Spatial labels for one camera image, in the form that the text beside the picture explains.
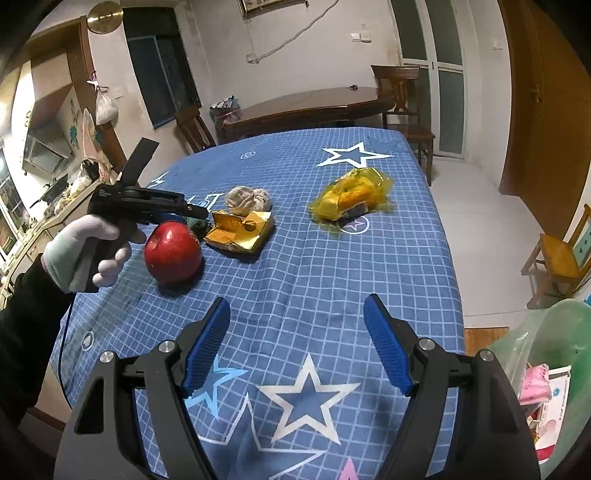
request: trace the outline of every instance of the grid pattern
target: grid pattern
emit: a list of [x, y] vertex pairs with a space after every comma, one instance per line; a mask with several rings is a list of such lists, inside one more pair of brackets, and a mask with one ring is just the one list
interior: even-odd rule
[[[352, 168], [348, 163], [316, 167], [330, 156], [322, 148], [349, 148], [362, 141], [367, 151], [392, 155], [369, 160], [368, 166], [395, 179], [389, 196], [393, 208], [366, 215], [361, 221], [367, 230], [360, 235], [347, 233], [351, 228], [312, 222], [307, 205]], [[219, 351], [219, 365], [247, 372], [218, 387], [218, 418], [205, 403], [189, 408], [214, 468], [225, 471], [222, 463], [239, 457], [238, 451], [231, 451], [235, 442], [207, 442], [228, 440], [248, 395], [264, 449], [323, 452], [282, 475], [282, 480], [336, 480], [347, 458], [353, 460], [360, 479], [372, 479], [395, 439], [407, 399], [388, 382], [363, 323], [364, 299], [377, 293], [390, 314], [408, 321], [419, 336], [433, 338], [448, 351], [464, 349], [451, 254], [425, 178], [404, 138], [395, 131], [370, 128], [263, 135], [187, 157], [161, 180], [150, 186], [195, 196], [193, 203], [236, 185], [265, 188], [274, 203], [277, 227], [250, 262], [204, 246], [203, 277], [192, 291], [178, 297], [159, 291], [145, 269], [141, 249], [135, 248], [116, 286], [76, 299], [62, 366], [70, 401], [76, 401], [102, 351], [111, 349], [120, 357], [145, 353], [159, 341], [175, 338], [188, 322], [200, 320], [222, 296], [232, 308], [232, 323]], [[223, 208], [223, 196], [213, 208]], [[89, 330], [95, 342], [83, 352], [80, 342]], [[282, 408], [258, 386], [293, 385], [308, 353], [323, 384], [360, 383], [330, 409], [340, 445], [308, 426], [271, 441]], [[57, 354], [56, 348], [53, 368]], [[137, 404], [150, 466], [164, 475], [143, 392]], [[431, 473], [444, 465], [455, 409], [456, 393], [450, 391]], [[252, 435], [245, 435], [239, 448], [256, 450], [252, 442]], [[297, 463], [293, 455], [281, 455], [284, 465], [280, 461], [277, 472]], [[226, 478], [234, 477], [229, 473], [222, 480]]]

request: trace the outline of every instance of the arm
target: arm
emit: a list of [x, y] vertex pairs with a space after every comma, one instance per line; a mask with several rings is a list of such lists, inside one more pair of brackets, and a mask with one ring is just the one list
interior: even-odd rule
[[60, 320], [72, 299], [43, 269], [39, 255], [19, 275], [14, 295], [0, 312], [0, 408], [14, 423], [37, 403]]
[[[73, 300], [69, 285], [76, 260], [90, 237], [112, 241], [119, 229], [94, 215], [70, 223], [17, 278], [14, 295], [0, 312], [0, 410], [15, 424], [37, 403], [60, 320]], [[130, 241], [144, 243], [145, 235], [138, 230]], [[115, 284], [130, 256], [126, 244], [114, 258], [101, 261], [94, 284]]]

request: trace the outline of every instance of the apple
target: apple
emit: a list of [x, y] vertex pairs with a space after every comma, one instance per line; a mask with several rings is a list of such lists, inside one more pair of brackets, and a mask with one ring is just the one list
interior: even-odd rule
[[144, 247], [148, 272], [160, 283], [179, 283], [191, 278], [203, 261], [199, 240], [180, 222], [158, 225]]

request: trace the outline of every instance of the green trash bin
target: green trash bin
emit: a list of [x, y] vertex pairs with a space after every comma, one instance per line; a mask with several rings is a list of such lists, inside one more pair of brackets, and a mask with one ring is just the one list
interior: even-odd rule
[[561, 462], [572, 464], [576, 460], [573, 455], [582, 453], [581, 439], [585, 443], [591, 439], [591, 424], [585, 428], [591, 417], [591, 306], [566, 299], [547, 310], [532, 310], [518, 329], [489, 348], [505, 369], [516, 394], [527, 362], [547, 364], [551, 369], [573, 366], [562, 429], [552, 456], [540, 466], [542, 479], [553, 470], [560, 470], [557, 467]]

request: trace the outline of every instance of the gold box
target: gold box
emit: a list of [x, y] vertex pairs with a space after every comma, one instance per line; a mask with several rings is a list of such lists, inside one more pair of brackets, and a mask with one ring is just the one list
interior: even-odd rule
[[205, 243], [230, 252], [254, 253], [263, 244], [275, 225], [271, 212], [251, 212], [246, 218], [218, 210], [212, 212], [213, 228]]

